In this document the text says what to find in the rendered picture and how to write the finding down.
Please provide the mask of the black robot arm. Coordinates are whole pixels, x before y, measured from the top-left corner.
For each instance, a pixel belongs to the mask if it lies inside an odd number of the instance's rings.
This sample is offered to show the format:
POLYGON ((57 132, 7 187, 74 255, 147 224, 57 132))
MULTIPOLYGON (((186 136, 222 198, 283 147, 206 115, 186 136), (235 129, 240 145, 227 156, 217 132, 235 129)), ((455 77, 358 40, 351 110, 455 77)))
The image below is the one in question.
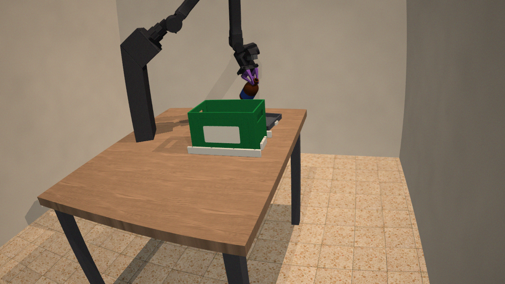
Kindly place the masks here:
MULTIPOLYGON (((161 47, 159 43, 163 36, 167 34, 167 30, 172 33, 177 33, 182 28, 182 21, 188 16, 190 11, 200 0, 184 0, 184 2, 175 11, 174 15, 168 16, 161 22, 157 22, 155 26, 148 31, 142 28, 141 31, 146 37, 156 46, 161 47)), ((241 0, 228 0, 229 3, 229 45, 235 51, 234 56, 240 66, 254 64, 254 60, 258 59, 260 51, 255 43, 243 45, 242 30, 241 30, 241 0), (232 38, 232 40, 231 40, 232 38), (251 61, 249 61, 251 60, 251 61)))

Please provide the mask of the brown bottle with blue label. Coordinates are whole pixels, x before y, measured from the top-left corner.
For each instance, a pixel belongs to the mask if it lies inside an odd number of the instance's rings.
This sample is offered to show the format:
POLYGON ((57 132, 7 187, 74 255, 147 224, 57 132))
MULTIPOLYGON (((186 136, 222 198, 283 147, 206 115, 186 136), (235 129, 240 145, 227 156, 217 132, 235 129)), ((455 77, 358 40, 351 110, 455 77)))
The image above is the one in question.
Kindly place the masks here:
POLYGON ((258 85, 257 83, 259 80, 257 78, 254 78, 254 85, 252 86, 249 82, 247 82, 240 92, 240 99, 254 99, 255 95, 258 92, 258 85))

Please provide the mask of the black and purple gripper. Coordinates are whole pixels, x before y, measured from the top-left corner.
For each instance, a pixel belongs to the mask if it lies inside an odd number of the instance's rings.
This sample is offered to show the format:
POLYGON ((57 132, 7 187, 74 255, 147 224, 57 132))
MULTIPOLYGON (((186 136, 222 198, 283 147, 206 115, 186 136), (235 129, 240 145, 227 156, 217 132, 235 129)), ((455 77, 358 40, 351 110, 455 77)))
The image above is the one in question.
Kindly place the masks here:
POLYGON ((242 74, 241 75, 242 79, 245 79, 247 82, 249 82, 253 86, 255 76, 258 79, 258 64, 240 66, 240 69, 237 72, 237 74, 238 75, 242 74), (250 77, 251 81, 247 78, 247 76, 250 77))

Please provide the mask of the green plastic crate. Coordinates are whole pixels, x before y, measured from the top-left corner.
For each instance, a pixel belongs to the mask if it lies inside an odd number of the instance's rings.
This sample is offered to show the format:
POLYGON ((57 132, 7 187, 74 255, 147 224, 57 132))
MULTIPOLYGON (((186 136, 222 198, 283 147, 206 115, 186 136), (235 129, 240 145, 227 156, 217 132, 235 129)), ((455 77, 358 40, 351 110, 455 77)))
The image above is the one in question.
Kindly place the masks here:
POLYGON ((187 114, 193 147, 260 149, 267 136, 264 99, 206 99, 187 114))

